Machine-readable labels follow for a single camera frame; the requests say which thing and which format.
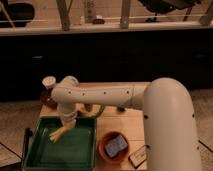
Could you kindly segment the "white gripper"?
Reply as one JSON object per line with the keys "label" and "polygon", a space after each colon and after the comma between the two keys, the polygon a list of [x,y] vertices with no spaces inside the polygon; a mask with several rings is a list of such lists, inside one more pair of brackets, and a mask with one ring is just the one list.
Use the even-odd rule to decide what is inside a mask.
{"label": "white gripper", "polygon": [[63,126],[49,135],[49,139],[52,142],[58,141],[62,135],[73,129],[76,125],[77,110],[75,104],[59,103],[57,111]]}

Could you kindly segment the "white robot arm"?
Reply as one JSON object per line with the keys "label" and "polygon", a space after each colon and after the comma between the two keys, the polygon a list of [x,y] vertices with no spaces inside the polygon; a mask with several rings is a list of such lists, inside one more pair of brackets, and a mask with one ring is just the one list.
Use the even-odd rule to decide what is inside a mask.
{"label": "white robot arm", "polygon": [[80,87],[70,77],[52,90],[61,112],[74,103],[132,108],[143,112],[148,171],[202,171],[191,96],[179,81]]}

